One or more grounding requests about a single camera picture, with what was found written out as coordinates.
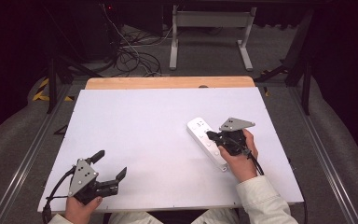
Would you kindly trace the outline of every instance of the white board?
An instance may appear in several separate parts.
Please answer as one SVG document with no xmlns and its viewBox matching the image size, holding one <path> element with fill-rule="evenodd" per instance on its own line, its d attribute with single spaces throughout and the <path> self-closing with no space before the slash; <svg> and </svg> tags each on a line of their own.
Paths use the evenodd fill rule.
<svg viewBox="0 0 358 224">
<path fill-rule="evenodd" d="M 97 181 L 128 171 L 99 212 L 241 206 L 236 178 L 220 171 L 186 131 L 196 117 L 215 131 L 230 117 L 254 122 L 249 131 L 265 174 L 287 202 L 303 202 L 258 88 L 87 90 L 77 99 L 38 211 L 77 159 L 102 149 L 105 156 L 91 165 Z M 56 196 L 67 195 L 69 181 Z M 64 211 L 65 199 L 54 199 L 51 209 Z"/>
</svg>

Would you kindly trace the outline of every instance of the metal rail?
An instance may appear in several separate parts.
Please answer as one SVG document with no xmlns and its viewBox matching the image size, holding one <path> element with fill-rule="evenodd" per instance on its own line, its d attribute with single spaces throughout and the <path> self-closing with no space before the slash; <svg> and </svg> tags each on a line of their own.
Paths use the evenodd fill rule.
<svg viewBox="0 0 358 224">
<path fill-rule="evenodd" d="M 25 178 L 31 170 L 31 167 L 34 163 L 34 160 L 36 159 L 39 149 L 41 148 L 46 138 L 48 128 L 54 120 L 57 111 L 59 110 L 61 103 L 64 101 L 65 96 L 67 95 L 70 87 L 71 85 L 62 86 L 59 92 L 59 100 L 57 102 L 57 105 L 54 107 L 50 114 L 46 114 L 45 119 L 43 120 L 43 123 L 40 126 L 40 129 L 38 130 L 33 143 L 30 145 L 28 152 L 25 154 L 25 157 L 19 166 L 19 169 L 14 173 L 13 178 L 8 185 L 7 190 L 0 202 L 0 223 L 4 222 L 7 213 L 9 212 L 11 206 L 16 200 L 16 197 L 20 192 L 22 184 L 24 183 Z"/>
<path fill-rule="evenodd" d="M 351 202 L 350 196 L 345 190 L 341 178 L 339 177 L 336 168 L 328 156 L 326 149 L 324 148 L 324 144 L 316 132 L 315 127 L 313 126 L 312 120 L 309 116 L 304 113 L 304 110 L 301 105 L 300 96 L 296 91 L 296 88 L 289 87 L 290 95 L 296 103 L 296 106 L 301 113 L 301 117 L 306 124 L 308 131 L 310 133 L 310 140 L 313 144 L 313 148 L 318 157 L 319 162 L 321 163 L 322 168 L 324 169 L 324 173 L 327 177 L 328 182 L 330 183 L 331 189 L 336 195 L 339 206 L 341 207 L 342 213 L 347 219 L 348 223 L 358 224 L 358 215 L 357 212 Z"/>
</svg>

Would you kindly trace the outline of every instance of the white sleeve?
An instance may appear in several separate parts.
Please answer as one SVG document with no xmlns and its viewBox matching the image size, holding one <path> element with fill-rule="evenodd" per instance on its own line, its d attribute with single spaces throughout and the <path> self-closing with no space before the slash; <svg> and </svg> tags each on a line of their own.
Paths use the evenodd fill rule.
<svg viewBox="0 0 358 224">
<path fill-rule="evenodd" d="M 55 215 L 53 219 L 48 224 L 73 224 L 72 222 L 66 220 L 64 217 L 59 214 Z"/>
<path fill-rule="evenodd" d="M 290 216 L 289 205 L 266 176 L 257 176 L 240 183 L 237 192 L 252 224 L 297 223 Z"/>
</svg>

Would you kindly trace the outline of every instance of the person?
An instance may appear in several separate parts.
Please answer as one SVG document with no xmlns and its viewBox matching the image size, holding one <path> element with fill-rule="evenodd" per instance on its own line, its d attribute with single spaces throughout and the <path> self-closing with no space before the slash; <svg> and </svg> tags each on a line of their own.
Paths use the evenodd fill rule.
<svg viewBox="0 0 358 224">
<path fill-rule="evenodd" d="M 246 145 L 252 150 L 252 154 L 257 159 L 258 151 L 255 146 L 254 136 L 243 129 L 246 137 Z M 290 208 L 287 202 L 272 187 L 265 175 L 257 175 L 255 165 L 252 160 L 240 154 L 238 156 L 230 156 L 228 152 L 219 147 L 220 154 L 229 165 L 229 168 L 240 184 L 236 189 L 241 198 L 242 206 L 249 215 L 250 222 L 257 224 L 269 223 L 297 223 L 290 215 Z M 65 217 L 56 215 L 49 224 L 75 223 L 86 224 L 90 221 L 92 212 L 99 206 L 102 198 L 97 197 L 90 203 L 84 205 L 77 201 L 74 197 L 70 197 L 66 202 Z M 160 224 L 159 220 L 150 216 L 146 212 L 134 213 L 114 213 L 109 223 L 147 223 Z M 232 209 L 210 209 L 192 224 L 232 224 L 239 223 L 238 215 Z"/>
</svg>

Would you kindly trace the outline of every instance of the metal stand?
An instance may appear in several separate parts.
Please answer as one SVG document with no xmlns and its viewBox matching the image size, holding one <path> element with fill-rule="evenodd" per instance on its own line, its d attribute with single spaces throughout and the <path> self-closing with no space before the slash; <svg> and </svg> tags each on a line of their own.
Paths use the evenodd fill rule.
<svg viewBox="0 0 358 224">
<path fill-rule="evenodd" d="M 282 62 L 282 65 L 273 69 L 272 71 L 265 72 L 265 75 L 255 78 L 255 82 L 264 82 L 276 75 L 282 73 L 284 70 L 289 71 L 285 83 L 287 86 L 295 86 L 301 77 L 304 75 L 304 84 L 302 91 L 302 106 L 305 114 L 309 115 L 309 97 L 310 97 L 310 77 L 311 77 L 311 62 L 310 59 L 301 57 L 301 50 L 308 30 L 310 28 L 310 22 L 312 20 L 314 9 L 309 9 L 304 15 L 303 20 L 299 24 L 295 38 L 287 51 L 286 58 Z"/>
<path fill-rule="evenodd" d="M 238 40 L 243 63 L 247 71 L 253 71 L 246 43 L 255 19 L 256 8 L 252 7 L 250 12 L 203 12 L 203 11 L 177 11 L 173 6 L 172 11 L 172 44 L 170 69 L 176 69 L 178 54 L 178 27 L 246 27 L 243 39 Z"/>
<path fill-rule="evenodd" d="M 48 114 L 54 109 L 57 104 L 57 78 L 60 78 L 62 84 L 72 84 L 74 78 L 72 77 L 71 71 L 68 69 L 69 66 L 74 67 L 78 71 L 84 73 L 89 77 L 100 77 L 100 75 L 89 70 L 87 67 L 76 63 L 66 56 L 56 56 L 50 59 L 48 63 L 48 89 L 49 89 L 49 105 Z"/>
</svg>

